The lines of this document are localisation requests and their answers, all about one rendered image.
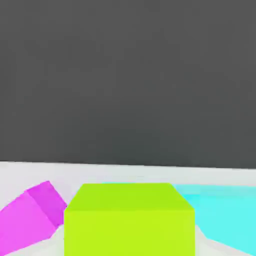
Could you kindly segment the large magenta box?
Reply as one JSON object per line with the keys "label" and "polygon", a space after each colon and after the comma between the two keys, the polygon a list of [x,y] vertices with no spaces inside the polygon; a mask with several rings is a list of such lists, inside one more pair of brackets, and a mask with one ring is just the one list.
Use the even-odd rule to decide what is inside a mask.
{"label": "large magenta box", "polygon": [[0,256],[50,239],[64,224],[66,207],[50,181],[25,190],[0,210]]}

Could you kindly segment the small lime green cube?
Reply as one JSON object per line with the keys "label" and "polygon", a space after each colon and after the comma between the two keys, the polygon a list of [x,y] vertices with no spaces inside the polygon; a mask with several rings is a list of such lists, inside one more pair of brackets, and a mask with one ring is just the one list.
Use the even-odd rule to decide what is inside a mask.
{"label": "small lime green cube", "polygon": [[196,256],[194,208],[170,183],[85,183],[64,212],[64,256]]}

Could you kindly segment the large cyan box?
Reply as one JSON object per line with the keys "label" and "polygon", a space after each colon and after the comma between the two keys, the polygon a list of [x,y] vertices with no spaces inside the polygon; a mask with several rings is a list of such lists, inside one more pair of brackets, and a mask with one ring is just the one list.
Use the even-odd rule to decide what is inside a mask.
{"label": "large cyan box", "polygon": [[256,256],[256,190],[205,185],[173,186],[193,207],[195,229]]}

